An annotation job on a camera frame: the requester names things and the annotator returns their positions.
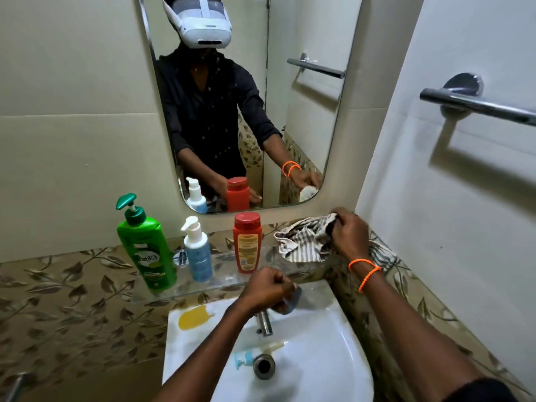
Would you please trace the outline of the yellow soap bar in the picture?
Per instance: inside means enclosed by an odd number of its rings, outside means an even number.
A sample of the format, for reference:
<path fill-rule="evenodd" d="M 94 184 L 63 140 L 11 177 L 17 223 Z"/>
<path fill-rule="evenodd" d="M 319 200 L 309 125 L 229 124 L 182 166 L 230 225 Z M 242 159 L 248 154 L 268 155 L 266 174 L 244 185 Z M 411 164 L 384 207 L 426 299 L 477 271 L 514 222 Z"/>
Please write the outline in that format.
<path fill-rule="evenodd" d="M 215 313 L 212 311 L 212 307 L 206 304 L 199 305 L 184 311 L 178 318 L 178 328 L 182 331 L 193 330 L 206 324 L 214 316 Z"/>

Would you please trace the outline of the person's right hand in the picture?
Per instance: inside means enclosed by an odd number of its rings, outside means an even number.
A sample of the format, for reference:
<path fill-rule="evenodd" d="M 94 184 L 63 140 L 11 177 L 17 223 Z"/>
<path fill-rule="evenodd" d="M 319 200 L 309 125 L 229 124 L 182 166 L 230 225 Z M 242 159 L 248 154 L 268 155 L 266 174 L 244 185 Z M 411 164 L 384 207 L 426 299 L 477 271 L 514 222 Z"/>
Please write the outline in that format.
<path fill-rule="evenodd" d="M 337 251 L 349 263 L 357 259 L 370 260 L 369 227 L 359 216 L 352 212 L 350 212 L 350 248 L 337 249 Z"/>

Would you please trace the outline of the striped grey white cloth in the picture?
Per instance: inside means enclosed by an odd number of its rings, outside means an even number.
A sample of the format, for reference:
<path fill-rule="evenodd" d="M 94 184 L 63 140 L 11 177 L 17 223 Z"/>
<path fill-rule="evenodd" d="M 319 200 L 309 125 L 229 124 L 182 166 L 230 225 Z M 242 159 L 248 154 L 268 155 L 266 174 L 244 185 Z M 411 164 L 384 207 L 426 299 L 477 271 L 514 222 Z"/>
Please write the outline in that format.
<path fill-rule="evenodd" d="M 290 263 L 321 263 L 333 249 L 332 230 L 338 215 L 308 217 L 276 231 L 279 254 Z"/>

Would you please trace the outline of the chrome sink tap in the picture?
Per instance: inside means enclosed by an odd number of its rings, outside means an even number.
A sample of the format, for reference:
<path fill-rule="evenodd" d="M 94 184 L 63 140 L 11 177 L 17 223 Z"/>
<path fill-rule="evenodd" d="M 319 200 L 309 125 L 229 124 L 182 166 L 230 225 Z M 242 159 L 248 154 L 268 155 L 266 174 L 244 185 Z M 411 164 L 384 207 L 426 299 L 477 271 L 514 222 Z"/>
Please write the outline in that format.
<path fill-rule="evenodd" d="M 294 284 L 294 286 L 295 291 L 292 292 L 288 297 L 284 297 L 280 303 L 277 303 L 270 309 L 266 309 L 256 315 L 257 322 L 259 325 L 259 333 L 261 333 L 263 337 L 269 337 L 273 335 L 270 312 L 274 312 L 281 316 L 287 316 L 291 314 L 297 307 L 302 295 L 302 288 L 297 284 Z"/>

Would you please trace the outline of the white blue pump bottle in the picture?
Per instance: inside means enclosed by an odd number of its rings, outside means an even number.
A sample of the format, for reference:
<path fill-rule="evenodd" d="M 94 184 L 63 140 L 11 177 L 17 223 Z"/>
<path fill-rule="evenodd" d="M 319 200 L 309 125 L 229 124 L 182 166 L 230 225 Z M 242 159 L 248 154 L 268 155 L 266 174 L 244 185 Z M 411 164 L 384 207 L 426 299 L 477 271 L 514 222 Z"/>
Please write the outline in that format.
<path fill-rule="evenodd" d="M 186 234 L 184 246 L 191 277 L 197 283 L 210 281 L 213 276 L 210 243 L 198 217 L 187 217 L 181 231 Z"/>

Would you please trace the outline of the black shirt sleeve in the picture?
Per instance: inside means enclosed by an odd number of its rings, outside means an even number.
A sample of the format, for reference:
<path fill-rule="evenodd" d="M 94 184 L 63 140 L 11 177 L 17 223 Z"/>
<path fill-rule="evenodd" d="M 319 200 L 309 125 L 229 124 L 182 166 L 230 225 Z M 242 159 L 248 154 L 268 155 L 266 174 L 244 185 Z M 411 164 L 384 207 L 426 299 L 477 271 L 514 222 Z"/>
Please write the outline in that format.
<path fill-rule="evenodd" d="M 448 395 L 442 402 L 519 402 L 502 382 L 480 378 L 467 383 Z"/>

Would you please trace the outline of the person's left hand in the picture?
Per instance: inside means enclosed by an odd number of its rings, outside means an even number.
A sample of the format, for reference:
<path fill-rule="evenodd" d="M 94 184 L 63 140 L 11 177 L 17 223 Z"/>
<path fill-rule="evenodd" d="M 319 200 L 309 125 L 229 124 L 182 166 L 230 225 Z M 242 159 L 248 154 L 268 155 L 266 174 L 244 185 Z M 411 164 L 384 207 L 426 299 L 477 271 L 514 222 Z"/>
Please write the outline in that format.
<path fill-rule="evenodd" d="M 270 272 L 282 272 L 272 267 L 257 270 L 249 279 L 237 300 L 237 307 L 245 318 L 270 309 L 268 304 L 268 288 L 271 284 Z"/>

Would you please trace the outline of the green pump shampoo bottle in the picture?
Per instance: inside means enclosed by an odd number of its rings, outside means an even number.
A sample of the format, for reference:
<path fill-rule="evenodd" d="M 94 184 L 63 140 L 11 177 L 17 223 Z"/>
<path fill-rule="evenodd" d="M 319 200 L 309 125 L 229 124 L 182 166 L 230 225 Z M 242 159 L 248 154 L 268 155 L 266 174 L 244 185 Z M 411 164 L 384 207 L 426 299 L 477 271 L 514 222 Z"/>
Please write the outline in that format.
<path fill-rule="evenodd" d="M 117 235 L 148 289 L 160 293 L 176 284 L 176 267 L 161 224 L 135 205 L 136 198 L 134 193 L 118 198 L 116 209 L 124 209 L 124 221 Z"/>

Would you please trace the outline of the chrome sink drain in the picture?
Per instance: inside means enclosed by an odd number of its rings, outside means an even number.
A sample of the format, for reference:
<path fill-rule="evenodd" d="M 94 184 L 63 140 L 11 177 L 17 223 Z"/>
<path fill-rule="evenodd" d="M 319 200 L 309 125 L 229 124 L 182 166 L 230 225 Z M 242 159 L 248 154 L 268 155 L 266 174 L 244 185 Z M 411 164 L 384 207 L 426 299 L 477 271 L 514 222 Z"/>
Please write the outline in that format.
<path fill-rule="evenodd" d="M 260 354 L 253 360 L 253 371 L 258 379 L 269 380 L 276 372 L 276 362 L 270 354 Z"/>

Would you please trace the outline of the red shampoo bottle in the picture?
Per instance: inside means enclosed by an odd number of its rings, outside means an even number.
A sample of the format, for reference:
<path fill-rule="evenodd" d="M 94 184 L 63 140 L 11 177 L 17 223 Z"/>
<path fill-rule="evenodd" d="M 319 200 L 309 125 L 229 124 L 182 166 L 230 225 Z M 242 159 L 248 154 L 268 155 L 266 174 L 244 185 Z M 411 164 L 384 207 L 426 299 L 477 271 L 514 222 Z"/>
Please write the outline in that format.
<path fill-rule="evenodd" d="M 257 212 L 237 213 L 234 217 L 233 243 L 238 271 L 253 274 L 258 268 L 263 228 Z"/>

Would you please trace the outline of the glass wall shelf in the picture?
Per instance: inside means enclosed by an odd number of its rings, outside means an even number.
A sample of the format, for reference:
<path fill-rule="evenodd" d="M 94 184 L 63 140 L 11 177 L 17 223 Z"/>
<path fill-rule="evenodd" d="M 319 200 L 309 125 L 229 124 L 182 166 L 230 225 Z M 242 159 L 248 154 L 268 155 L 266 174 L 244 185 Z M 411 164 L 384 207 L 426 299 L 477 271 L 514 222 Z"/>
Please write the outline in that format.
<path fill-rule="evenodd" d="M 285 260 L 279 254 L 279 246 L 272 245 L 263 247 L 260 252 L 258 266 L 273 267 L 282 270 L 292 279 L 311 277 L 316 273 L 325 272 L 328 268 L 336 266 L 340 258 L 332 253 L 321 263 L 293 263 Z M 130 290 L 130 304 L 148 307 L 163 307 L 171 301 L 191 295 L 208 294 L 215 290 L 235 291 L 240 289 L 249 280 L 250 274 L 242 274 L 238 271 L 233 252 L 218 253 L 211 256 L 212 277 L 203 283 L 194 281 L 191 277 L 189 264 L 177 266 L 177 282 L 170 289 L 153 293 L 148 289 L 141 277 L 135 279 L 133 289 Z"/>

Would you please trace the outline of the wall mirror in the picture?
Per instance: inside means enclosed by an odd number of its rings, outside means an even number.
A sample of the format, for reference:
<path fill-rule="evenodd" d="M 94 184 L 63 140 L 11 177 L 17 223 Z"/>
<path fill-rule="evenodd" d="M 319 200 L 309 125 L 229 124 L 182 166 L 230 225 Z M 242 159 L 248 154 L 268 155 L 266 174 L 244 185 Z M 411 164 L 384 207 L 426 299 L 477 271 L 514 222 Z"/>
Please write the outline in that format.
<path fill-rule="evenodd" d="M 311 200 L 363 0 L 139 0 L 183 201 Z"/>

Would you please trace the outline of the white ceramic sink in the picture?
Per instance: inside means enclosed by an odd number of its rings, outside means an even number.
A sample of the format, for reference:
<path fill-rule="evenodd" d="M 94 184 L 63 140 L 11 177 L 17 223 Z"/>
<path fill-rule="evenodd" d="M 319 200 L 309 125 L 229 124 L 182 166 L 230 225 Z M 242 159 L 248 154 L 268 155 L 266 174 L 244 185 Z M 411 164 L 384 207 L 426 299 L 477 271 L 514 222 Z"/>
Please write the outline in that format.
<path fill-rule="evenodd" d="M 273 335 L 259 333 L 257 318 L 246 322 L 224 367 L 211 402 L 374 402 L 374 380 L 365 352 L 326 281 L 300 284 L 294 311 L 270 312 Z M 184 311 L 169 314 L 162 386 L 191 356 L 237 300 L 208 303 L 215 316 L 189 331 L 178 328 Z M 271 356 L 276 372 L 258 379 L 253 367 L 236 370 L 233 354 L 261 344 L 287 340 Z"/>

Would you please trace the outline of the chrome pipe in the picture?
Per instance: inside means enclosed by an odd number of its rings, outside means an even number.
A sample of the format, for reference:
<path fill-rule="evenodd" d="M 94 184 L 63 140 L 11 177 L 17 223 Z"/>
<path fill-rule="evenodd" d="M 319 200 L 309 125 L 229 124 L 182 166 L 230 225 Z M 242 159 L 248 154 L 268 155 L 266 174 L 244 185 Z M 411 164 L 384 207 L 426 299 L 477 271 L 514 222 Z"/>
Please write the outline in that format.
<path fill-rule="evenodd" d="M 23 392 L 23 388 L 25 387 L 28 381 L 28 378 L 29 378 L 29 374 L 26 372 L 21 372 L 18 375 L 16 375 L 9 389 L 9 392 L 7 393 L 3 402 L 18 402 L 21 396 L 21 393 Z"/>

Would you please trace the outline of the chrome towel bar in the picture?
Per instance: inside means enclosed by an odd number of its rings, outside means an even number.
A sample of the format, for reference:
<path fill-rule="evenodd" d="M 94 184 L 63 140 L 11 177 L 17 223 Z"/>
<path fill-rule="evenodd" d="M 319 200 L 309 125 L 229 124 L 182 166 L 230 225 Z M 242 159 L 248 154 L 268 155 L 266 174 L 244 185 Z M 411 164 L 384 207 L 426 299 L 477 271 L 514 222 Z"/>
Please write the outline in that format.
<path fill-rule="evenodd" d="M 464 72 L 451 77 L 442 88 L 424 88 L 419 98 L 440 106 L 446 116 L 463 118 L 469 114 L 480 114 L 536 128 L 536 109 L 492 102 L 482 97 L 483 92 L 482 78 Z"/>

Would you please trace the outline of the person's left forearm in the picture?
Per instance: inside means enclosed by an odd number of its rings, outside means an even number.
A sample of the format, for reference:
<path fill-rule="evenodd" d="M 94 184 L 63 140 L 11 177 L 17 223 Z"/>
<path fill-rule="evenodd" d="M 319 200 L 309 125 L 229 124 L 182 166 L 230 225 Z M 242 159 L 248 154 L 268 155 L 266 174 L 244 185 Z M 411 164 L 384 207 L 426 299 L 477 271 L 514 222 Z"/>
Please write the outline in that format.
<path fill-rule="evenodd" d="M 210 402 L 238 336 L 252 315 L 249 300 L 238 298 L 151 402 Z"/>

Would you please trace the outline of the person's right forearm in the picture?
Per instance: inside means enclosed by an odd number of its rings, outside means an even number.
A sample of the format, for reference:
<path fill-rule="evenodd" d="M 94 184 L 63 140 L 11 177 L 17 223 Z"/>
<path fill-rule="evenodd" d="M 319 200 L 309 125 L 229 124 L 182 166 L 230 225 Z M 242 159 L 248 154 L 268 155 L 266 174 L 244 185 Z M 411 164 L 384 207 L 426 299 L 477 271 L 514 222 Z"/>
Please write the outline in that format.
<path fill-rule="evenodd" d="M 442 402 L 463 385 L 484 378 L 444 334 L 423 319 L 370 260 L 349 269 L 360 280 L 386 345 L 418 402 Z"/>

